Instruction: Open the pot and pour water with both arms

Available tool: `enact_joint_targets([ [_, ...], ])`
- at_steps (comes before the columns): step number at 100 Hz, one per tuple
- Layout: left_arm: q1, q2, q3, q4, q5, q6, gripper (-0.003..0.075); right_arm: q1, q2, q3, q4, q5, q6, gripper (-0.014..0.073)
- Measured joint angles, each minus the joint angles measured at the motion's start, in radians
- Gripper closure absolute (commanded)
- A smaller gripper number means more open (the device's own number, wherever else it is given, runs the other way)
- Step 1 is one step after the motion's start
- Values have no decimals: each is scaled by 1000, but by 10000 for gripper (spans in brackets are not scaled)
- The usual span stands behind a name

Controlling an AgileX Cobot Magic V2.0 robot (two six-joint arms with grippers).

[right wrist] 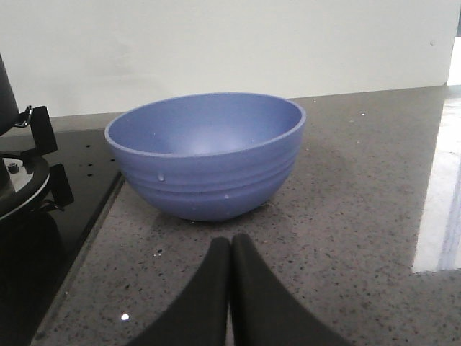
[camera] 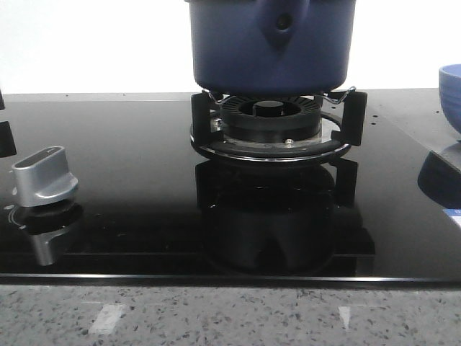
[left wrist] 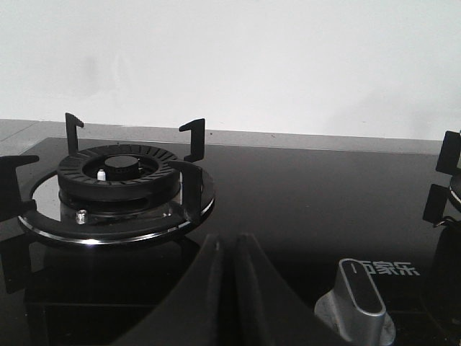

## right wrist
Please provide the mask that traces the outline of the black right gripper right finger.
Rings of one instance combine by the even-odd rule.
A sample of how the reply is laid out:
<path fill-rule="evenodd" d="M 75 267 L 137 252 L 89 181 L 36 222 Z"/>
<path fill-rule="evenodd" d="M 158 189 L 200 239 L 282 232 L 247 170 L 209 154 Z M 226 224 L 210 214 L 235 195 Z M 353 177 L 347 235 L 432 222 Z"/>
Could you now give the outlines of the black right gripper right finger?
<path fill-rule="evenodd" d="M 296 301 L 246 234 L 232 240 L 230 309 L 236 345 L 349 344 Z"/>

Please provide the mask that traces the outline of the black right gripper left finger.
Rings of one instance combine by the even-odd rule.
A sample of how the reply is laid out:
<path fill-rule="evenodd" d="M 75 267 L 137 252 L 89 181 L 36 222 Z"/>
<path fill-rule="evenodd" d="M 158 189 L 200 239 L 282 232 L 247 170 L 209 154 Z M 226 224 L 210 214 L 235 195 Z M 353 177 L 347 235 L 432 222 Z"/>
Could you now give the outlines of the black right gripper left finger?
<path fill-rule="evenodd" d="M 198 270 L 176 300 L 129 345 L 224 345 L 231 245 L 211 241 Z"/>

